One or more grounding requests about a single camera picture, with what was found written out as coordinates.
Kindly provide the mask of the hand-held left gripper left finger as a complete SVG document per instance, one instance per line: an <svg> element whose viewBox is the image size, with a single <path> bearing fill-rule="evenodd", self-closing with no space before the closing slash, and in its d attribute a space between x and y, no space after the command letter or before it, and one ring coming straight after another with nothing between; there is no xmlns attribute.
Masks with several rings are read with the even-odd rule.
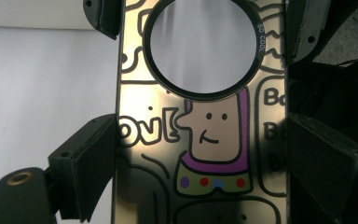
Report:
<svg viewBox="0 0 358 224"><path fill-rule="evenodd" d="M113 176L116 116L92 119L48 156L62 219L90 221Z"/></svg>

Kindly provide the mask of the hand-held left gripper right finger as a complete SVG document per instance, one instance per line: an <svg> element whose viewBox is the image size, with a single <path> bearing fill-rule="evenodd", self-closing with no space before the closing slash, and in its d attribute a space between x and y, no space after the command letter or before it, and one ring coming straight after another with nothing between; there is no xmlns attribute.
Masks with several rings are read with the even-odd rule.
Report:
<svg viewBox="0 0 358 224"><path fill-rule="evenodd" d="M287 118L290 224L358 224L358 144L321 122Z"/></svg>

